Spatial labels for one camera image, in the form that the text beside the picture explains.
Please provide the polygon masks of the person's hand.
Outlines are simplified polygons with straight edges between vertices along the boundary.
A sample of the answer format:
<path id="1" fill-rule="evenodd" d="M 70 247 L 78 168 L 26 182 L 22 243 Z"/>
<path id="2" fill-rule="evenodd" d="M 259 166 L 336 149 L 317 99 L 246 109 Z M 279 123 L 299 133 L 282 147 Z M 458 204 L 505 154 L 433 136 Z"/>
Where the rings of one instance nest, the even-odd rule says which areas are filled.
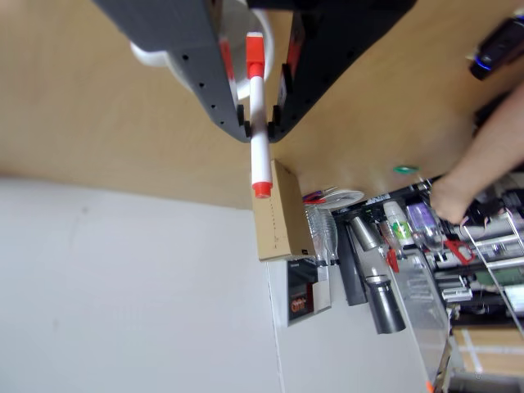
<path id="1" fill-rule="evenodd" d="M 477 193 L 469 178 L 447 174 L 432 185 L 431 207 L 441 219 L 460 224 Z"/>

